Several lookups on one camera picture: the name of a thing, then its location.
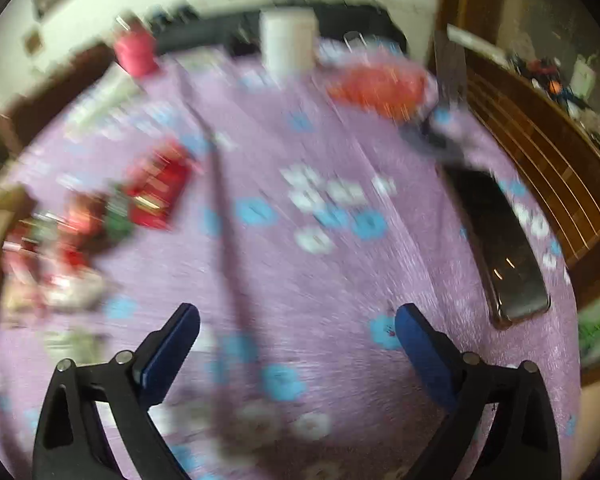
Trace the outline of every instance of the smartphone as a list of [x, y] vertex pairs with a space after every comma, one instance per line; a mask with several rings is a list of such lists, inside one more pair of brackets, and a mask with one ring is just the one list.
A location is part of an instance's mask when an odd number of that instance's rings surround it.
[[439, 174], [467, 230], [496, 328], [551, 306], [525, 232], [496, 180], [483, 171], [442, 166]]

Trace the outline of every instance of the white cylindrical container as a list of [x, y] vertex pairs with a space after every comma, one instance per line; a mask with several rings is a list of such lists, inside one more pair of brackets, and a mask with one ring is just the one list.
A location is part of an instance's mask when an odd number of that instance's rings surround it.
[[310, 72], [315, 67], [318, 20], [313, 9], [289, 7], [260, 15], [262, 62], [276, 81]]

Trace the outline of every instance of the table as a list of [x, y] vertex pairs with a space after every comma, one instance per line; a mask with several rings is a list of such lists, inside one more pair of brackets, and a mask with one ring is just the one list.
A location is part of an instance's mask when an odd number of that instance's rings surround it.
[[[395, 309], [413, 301], [461, 351], [539, 365], [566, 467], [580, 395], [576, 309], [538, 204], [468, 112], [436, 117], [501, 183], [552, 298], [544, 316], [500, 332], [433, 161], [393, 123], [333, 104], [326, 78], [280, 89], [253, 60], [187, 72], [167, 59], [144, 97], [80, 139], [55, 120], [7, 179], [25, 182], [53, 212], [67, 188], [103, 189], [165, 134], [179, 136], [204, 172], [170, 232], [138, 228], [96, 260], [111, 282], [100, 309], [53, 316], [44, 328], [85, 327], [103, 337], [108, 359], [193, 303], [201, 336], [151, 411], [193, 478], [390, 480], [444, 415], [393, 332]], [[26, 453], [54, 367], [40, 331], [0, 328], [0, 420]], [[100, 411], [122, 472], [135, 478], [110, 413]], [[487, 412], [464, 470], [489, 423]]]

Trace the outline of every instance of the pink container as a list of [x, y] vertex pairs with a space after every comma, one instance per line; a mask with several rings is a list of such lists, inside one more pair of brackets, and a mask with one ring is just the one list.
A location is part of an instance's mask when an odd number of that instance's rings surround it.
[[154, 48], [155, 38], [145, 28], [124, 32], [113, 46], [118, 63], [132, 77], [144, 77], [158, 70]]

